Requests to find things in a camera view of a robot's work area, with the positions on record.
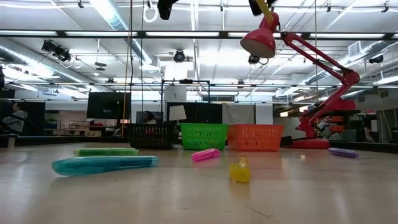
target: monitor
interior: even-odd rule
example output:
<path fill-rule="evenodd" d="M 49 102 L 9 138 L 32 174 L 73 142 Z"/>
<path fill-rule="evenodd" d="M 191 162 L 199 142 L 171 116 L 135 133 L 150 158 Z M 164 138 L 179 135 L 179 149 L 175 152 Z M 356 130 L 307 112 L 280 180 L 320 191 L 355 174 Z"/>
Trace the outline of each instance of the monitor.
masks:
<path fill-rule="evenodd" d="M 95 92 L 88 95 L 87 118 L 130 119 L 131 93 L 126 93 L 126 106 L 123 118 L 125 93 Z"/>

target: yellow plastic tube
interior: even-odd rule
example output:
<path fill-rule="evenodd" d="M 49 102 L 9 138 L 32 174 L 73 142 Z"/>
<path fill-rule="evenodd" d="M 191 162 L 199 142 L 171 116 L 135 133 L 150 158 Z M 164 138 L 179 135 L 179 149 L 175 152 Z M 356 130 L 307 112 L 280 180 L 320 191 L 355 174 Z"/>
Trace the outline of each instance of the yellow plastic tube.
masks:
<path fill-rule="evenodd" d="M 248 182 L 250 180 L 250 170 L 248 159 L 244 154 L 238 159 L 237 164 L 229 165 L 229 178 L 233 182 Z"/>

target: green basket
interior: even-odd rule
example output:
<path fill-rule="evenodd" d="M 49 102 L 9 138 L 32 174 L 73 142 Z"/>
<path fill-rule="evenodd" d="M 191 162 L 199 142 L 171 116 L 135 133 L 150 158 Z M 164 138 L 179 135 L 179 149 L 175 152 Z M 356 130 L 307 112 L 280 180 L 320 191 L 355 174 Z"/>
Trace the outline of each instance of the green basket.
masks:
<path fill-rule="evenodd" d="M 180 124 L 184 149 L 204 150 L 225 147 L 228 124 Z"/>

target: teal plastic tube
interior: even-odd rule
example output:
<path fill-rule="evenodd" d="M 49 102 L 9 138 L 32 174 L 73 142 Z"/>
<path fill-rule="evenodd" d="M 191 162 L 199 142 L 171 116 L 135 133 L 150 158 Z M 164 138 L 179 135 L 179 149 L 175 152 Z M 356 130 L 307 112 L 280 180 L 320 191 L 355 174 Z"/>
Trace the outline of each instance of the teal plastic tube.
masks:
<path fill-rule="evenodd" d="M 89 148 L 76 149 L 73 151 L 75 156 L 136 156 L 139 150 L 133 148 Z"/>
<path fill-rule="evenodd" d="M 159 163 L 156 156 L 96 156 L 74 157 L 53 161 L 54 172 L 60 175 L 88 175 L 115 170 L 154 167 Z"/>

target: pink plastic tube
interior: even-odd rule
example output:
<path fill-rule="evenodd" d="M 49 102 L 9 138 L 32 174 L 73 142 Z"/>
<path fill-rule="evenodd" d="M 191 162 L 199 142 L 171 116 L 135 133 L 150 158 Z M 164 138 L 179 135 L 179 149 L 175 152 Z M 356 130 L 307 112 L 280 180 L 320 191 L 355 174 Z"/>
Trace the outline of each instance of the pink plastic tube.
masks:
<path fill-rule="evenodd" d="M 218 149 L 206 149 L 192 154 L 191 158 L 194 162 L 202 161 L 205 159 L 217 158 L 221 155 Z"/>

